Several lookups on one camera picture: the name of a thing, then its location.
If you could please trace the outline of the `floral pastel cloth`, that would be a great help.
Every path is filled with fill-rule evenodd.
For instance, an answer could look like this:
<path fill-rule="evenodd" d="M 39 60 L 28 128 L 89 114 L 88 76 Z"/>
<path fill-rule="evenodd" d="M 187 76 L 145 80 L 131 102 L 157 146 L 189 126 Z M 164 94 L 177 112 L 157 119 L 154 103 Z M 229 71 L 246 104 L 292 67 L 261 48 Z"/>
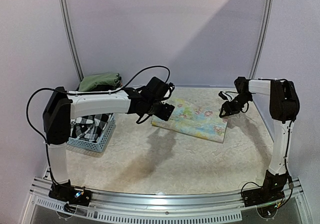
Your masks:
<path fill-rule="evenodd" d="M 228 120 L 221 118 L 218 111 L 174 97 L 168 104 L 175 108 L 169 120 L 153 116 L 153 126 L 218 143 L 224 141 Z"/>

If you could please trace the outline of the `black white checkered shirt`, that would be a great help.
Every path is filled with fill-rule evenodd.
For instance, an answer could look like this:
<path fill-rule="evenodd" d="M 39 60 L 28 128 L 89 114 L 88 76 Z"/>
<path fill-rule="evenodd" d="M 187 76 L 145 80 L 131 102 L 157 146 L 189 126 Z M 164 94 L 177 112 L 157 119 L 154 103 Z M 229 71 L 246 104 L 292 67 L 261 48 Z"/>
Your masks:
<path fill-rule="evenodd" d="M 72 119 L 70 137 L 96 143 L 108 123 L 110 116 L 110 114 L 96 114 Z"/>

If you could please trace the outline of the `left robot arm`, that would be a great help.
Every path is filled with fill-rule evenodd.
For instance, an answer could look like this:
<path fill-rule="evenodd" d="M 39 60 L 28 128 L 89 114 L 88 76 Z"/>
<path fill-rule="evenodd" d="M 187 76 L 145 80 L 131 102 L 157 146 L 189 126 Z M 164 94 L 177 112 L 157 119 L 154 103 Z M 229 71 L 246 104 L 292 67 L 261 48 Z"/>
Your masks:
<path fill-rule="evenodd" d="M 97 114 L 136 114 L 137 124 L 142 124 L 149 117 L 156 116 L 167 121 L 174 106 L 165 101 L 170 98 L 175 87 L 153 77 L 140 88 L 123 87 L 108 92 L 66 91 L 58 87 L 52 91 L 42 118 L 48 160 L 55 193 L 63 200 L 70 201 L 74 190 L 67 185 L 66 146 L 71 134 L 71 120 L 78 117 Z"/>

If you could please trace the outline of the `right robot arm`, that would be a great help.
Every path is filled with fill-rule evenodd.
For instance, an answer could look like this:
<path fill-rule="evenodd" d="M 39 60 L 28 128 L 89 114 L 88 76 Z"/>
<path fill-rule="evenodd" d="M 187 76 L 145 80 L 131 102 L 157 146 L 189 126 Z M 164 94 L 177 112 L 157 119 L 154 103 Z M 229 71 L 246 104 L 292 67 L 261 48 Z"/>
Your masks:
<path fill-rule="evenodd" d="M 268 173 L 272 177 L 290 176 L 289 154 L 293 127 L 300 111 L 299 98 L 292 81 L 287 79 L 247 79 L 239 76 L 235 81 L 235 96 L 230 91 L 219 92 L 222 104 L 219 117 L 226 118 L 244 113 L 243 108 L 253 101 L 254 94 L 269 97 L 269 113 L 273 119 L 274 140 Z"/>

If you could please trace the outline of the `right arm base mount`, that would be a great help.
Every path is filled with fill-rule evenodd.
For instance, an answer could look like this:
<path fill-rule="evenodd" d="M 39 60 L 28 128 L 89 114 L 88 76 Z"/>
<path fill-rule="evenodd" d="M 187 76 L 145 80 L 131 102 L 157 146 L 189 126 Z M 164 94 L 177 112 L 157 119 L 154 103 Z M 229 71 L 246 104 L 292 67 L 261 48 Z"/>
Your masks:
<path fill-rule="evenodd" d="M 273 175 L 267 170 L 262 186 L 244 190 L 244 187 L 247 184 L 252 184 L 252 182 L 244 184 L 240 191 L 240 195 L 244 201 L 245 207 L 257 206 L 284 199 L 285 193 L 283 189 L 287 181 L 292 182 L 292 177 L 289 175 L 288 171 L 281 175 Z"/>

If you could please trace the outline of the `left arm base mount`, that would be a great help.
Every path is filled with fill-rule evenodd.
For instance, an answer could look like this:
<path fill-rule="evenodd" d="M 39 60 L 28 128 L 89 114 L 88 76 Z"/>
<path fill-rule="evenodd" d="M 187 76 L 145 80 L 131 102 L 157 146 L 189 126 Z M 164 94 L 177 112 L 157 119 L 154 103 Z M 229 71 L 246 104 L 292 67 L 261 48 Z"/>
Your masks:
<path fill-rule="evenodd" d="M 92 191 L 85 187 L 73 186 L 70 182 L 64 184 L 52 184 L 48 196 L 52 199 L 88 207 L 92 199 Z"/>

